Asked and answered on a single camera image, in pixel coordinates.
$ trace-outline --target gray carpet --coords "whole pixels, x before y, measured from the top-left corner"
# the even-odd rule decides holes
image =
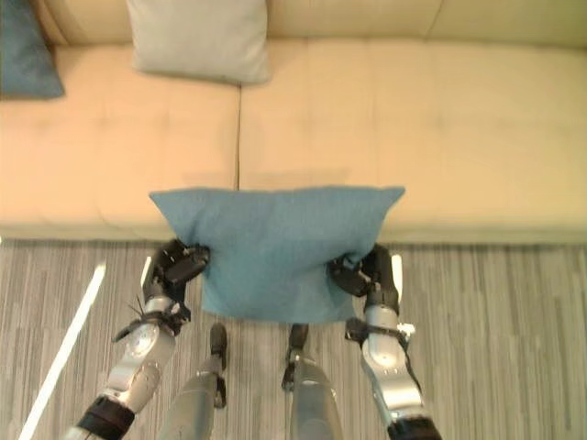
[[[5,241],[0,245],[0,438],[15,439],[94,266],[105,282],[36,439],[58,439],[105,383],[123,344],[110,337],[134,317],[153,244]],[[445,440],[585,438],[584,247],[396,247],[404,257],[403,318],[416,325],[415,372]],[[173,396],[205,357],[218,318],[199,311],[196,283],[160,390],[128,439],[154,439]],[[227,325],[228,405],[214,439],[284,439],[290,397],[280,388],[285,325]],[[332,379],[345,438],[386,438],[343,325],[315,326],[309,351]]]

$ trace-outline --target beige couch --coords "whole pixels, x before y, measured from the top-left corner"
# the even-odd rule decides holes
[[[124,0],[39,0],[67,96],[0,103],[0,235],[170,237],[152,190],[402,184],[384,240],[585,240],[587,2],[269,6],[273,79],[240,89],[133,71]]]

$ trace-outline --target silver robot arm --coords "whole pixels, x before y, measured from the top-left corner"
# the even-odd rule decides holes
[[[114,342],[127,340],[125,354],[63,440],[119,440],[125,435],[157,389],[175,349],[175,337],[191,319],[184,304],[185,285],[205,269],[208,260],[207,248],[187,247],[179,240],[158,250],[143,283],[145,310],[114,338]]]
[[[402,288],[394,282],[388,250],[375,245],[358,267],[349,268],[340,258],[328,271],[339,287],[367,297],[365,321],[348,320],[346,338],[360,344],[361,365],[390,439],[441,440],[407,355],[414,327],[398,322]]]

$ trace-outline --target teal cushion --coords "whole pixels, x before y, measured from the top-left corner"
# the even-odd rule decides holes
[[[2,0],[0,94],[53,98],[63,86],[28,0]]]
[[[284,323],[354,315],[350,295],[327,276],[342,255],[369,253],[403,188],[327,187],[289,192],[191,189],[152,200],[186,244],[211,248],[203,307]]]

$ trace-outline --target robot leg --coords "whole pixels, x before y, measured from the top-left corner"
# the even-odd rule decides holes
[[[334,391],[324,371],[304,352],[308,325],[290,333],[282,388],[293,391],[291,440],[342,440]]]
[[[222,324],[210,330],[209,359],[185,383],[167,412],[157,440],[207,440],[212,434],[214,409],[226,406],[222,371],[227,363],[227,331]]]

